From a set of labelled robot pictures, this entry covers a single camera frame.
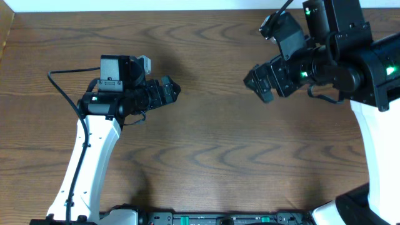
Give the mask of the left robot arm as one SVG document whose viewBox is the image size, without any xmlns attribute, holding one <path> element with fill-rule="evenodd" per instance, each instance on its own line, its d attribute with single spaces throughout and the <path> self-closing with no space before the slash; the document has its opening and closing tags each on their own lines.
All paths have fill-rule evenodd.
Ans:
<svg viewBox="0 0 400 225">
<path fill-rule="evenodd" d="M 169 76 L 147 79 L 146 56 L 102 55 L 98 78 L 77 102 L 68 103 L 78 116 L 74 149 L 60 190 L 44 219 L 31 224 L 149 224 L 148 216 L 127 204 L 102 213 L 99 202 L 111 153 L 125 119 L 176 102 L 180 86 Z"/>
</svg>

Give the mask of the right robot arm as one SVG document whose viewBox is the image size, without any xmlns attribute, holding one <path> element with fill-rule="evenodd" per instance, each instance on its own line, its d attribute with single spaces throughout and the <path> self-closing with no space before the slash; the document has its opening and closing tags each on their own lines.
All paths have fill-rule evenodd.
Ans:
<svg viewBox="0 0 400 225">
<path fill-rule="evenodd" d="M 303 86 L 331 85 L 348 100 L 359 124 L 369 181 L 310 212 L 312 224 L 399 223 L 399 34 L 378 41 L 358 0 L 305 1 L 309 34 L 285 7 L 268 16 L 259 32 L 279 55 L 244 78 L 264 103 Z"/>
</svg>

